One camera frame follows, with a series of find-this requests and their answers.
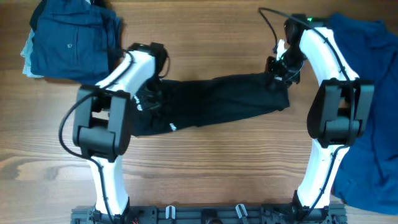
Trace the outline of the black t-shirt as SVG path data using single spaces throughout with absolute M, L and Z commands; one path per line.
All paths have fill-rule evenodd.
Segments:
M 289 105 L 287 86 L 270 82 L 265 73 L 194 81 L 151 78 L 132 97 L 131 133 L 165 134 L 282 111 Z

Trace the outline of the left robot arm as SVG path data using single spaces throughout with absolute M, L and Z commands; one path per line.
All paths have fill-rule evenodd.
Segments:
M 73 143 L 88 161 L 95 183 L 90 223 L 130 220 L 122 163 L 131 139 L 131 99 L 142 84 L 159 76 L 167 58 L 162 44 L 134 43 L 106 78 L 78 90 Z

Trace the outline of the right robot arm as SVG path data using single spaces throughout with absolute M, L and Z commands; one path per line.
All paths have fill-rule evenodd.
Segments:
M 309 62 L 319 89 L 307 115 L 312 151 L 305 177 L 294 193 L 292 219 L 324 220 L 330 210 L 330 191 L 338 168 L 355 140 L 364 134 L 374 84 L 359 78 L 334 40 L 327 21 L 304 14 L 286 15 L 285 39 L 277 40 L 266 64 L 271 83 L 299 83 Z

